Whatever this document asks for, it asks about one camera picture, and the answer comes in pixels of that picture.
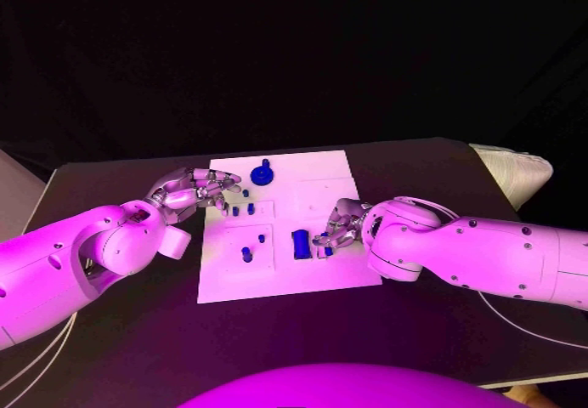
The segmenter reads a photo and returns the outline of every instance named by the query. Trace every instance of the white cable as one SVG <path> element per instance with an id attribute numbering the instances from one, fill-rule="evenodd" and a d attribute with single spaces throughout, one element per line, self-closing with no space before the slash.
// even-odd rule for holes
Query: white cable
<path id="1" fill-rule="evenodd" d="M 47 364 L 45 369 L 41 371 L 39 375 L 37 376 L 34 382 L 25 388 L 25 391 L 22 391 L 22 393 L 16 396 L 16 398 L 11 401 L 9 405 L 5 408 L 9 408 L 11 406 L 13 406 L 15 402 L 21 399 L 21 397 L 25 395 L 25 393 L 31 390 L 34 385 L 38 383 L 39 378 L 44 376 L 45 372 L 50 370 L 50 367 L 52 366 L 52 363 L 55 362 L 55 359 L 58 358 L 60 352 L 62 351 L 62 348 L 65 346 L 65 342 L 68 341 L 68 337 L 70 337 L 70 334 L 71 334 L 71 329 L 74 328 L 74 322 L 77 321 L 77 315 L 78 315 L 78 312 L 71 316 L 71 323 L 70 323 L 68 333 L 65 333 L 65 338 L 64 338 L 64 341 L 61 342 L 61 346 L 58 348 L 58 351 L 55 352 L 55 356 L 52 357 L 50 363 Z"/>
<path id="2" fill-rule="evenodd" d="M 495 306 L 491 304 L 491 302 L 488 301 L 485 295 L 482 292 L 478 292 L 482 296 L 482 300 L 485 300 L 488 307 L 493 310 L 493 312 L 499 315 L 499 317 L 512 325 L 515 326 L 519 330 L 522 330 L 527 334 L 531 334 L 535 337 L 542 338 L 544 340 L 548 340 L 550 342 L 554 343 L 560 343 L 564 344 L 567 346 L 573 346 L 573 347 L 578 347 L 580 349 L 588 349 L 588 346 L 584 346 L 583 344 L 576 344 L 576 343 L 568 343 L 568 342 L 563 342 L 561 340 L 557 340 L 555 338 L 550 338 L 547 336 L 542 336 L 541 334 L 534 333 L 532 331 L 529 331 L 528 329 L 524 329 L 524 327 L 521 327 L 516 323 L 514 323 L 505 316 L 503 314 L 496 310 Z"/>
<path id="3" fill-rule="evenodd" d="M 0 391 L 11 385 L 11 383 L 28 372 L 29 368 L 37 364 L 37 362 L 44 358 L 50 350 L 52 349 L 54 345 L 58 343 L 60 339 L 64 337 L 65 331 L 68 330 L 71 324 L 75 320 L 75 315 L 78 312 L 70 317 L 68 323 L 65 324 L 64 328 L 61 329 L 61 333 L 55 336 L 52 343 L 47 346 L 47 349 L 41 353 L 41 355 L 31 361 L 29 365 L 21 370 L 21 372 L 12 377 L 12 379 L 0 386 Z"/>

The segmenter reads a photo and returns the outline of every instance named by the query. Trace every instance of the dark table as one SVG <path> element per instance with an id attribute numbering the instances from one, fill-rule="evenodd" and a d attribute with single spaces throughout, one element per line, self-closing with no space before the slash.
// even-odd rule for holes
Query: dark table
<path id="1" fill-rule="evenodd" d="M 70 164 L 54 174 L 29 230 L 143 198 L 155 180 L 182 166 L 208 168 L 218 157 L 338 149 L 346 150 L 365 201 L 417 196 L 460 215 L 519 220 L 475 150 L 434 138 Z M 387 280 L 382 286 L 198 304 L 204 212 L 179 226 L 192 233 L 184 259 L 158 256 L 83 309 L 61 357 L 16 406 L 175 406 L 235 378 L 318 362 L 410 367 L 479 385 L 588 372 L 588 350 L 529 336 L 475 291 L 447 285 L 427 270 L 414 283 Z M 527 329 L 588 344 L 578 310 L 491 299 Z M 0 383 L 60 329 L 2 352 Z M 41 366 L 0 393 L 0 403 L 39 371 Z"/>

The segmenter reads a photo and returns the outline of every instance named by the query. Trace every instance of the robotic hand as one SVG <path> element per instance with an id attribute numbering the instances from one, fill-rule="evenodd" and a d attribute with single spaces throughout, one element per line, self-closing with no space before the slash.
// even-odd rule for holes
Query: robotic hand
<path id="1" fill-rule="evenodd" d="M 375 207 L 341 199 L 326 232 L 313 243 L 342 248 L 361 241 L 384 278 L 417 281 L 426 267 L 466 289 L 588 309 L 586 232 L 460 217 L 411 197 Z"/>
<path id="2" fill-rule="evenodd" d="M 143 200 L 97 207 L 0 243 L 0 350 L 52 328 L 91 303 L 156 253 L 185 254 L 191 235 L 172 226 L 198 207 L 228 214 L 224 190 L 241 177 L 181 168 Z"/>

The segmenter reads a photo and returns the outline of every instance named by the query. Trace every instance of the blue object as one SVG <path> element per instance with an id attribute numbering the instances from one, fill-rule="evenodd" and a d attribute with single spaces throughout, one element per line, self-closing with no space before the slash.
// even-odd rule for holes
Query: blue object
<path id="1" fill-rule="evenodd" d="M 295 259 L 310 259 L 313 255 L 310 253 L 309 231 L 299 229 L 292 233 L 292 239 L 295 240 Z"/>
<path id="2" fill-rule="evenodd" d="M 270 168 L 270 161 L 264 159 L 261 166 L 251 171 L 251 181 L 256 185 L 269 185 L 274 180 L 274 170 Z"/>
<path id="3" fill-rule="evenodd" d="M 333 248 L 329 246 L 325 247 L 325 255 L 329 257 L 333 254 Z"/>
<path id="4" fill-rule="evenodd" d="M 246 262 L 251 262 L 254 260 L 254 254 L 251 253 L 251 250 L 248 249 L 247 246 L 241 249 L 241 253 L 243 253 L 243 260 Z"/>

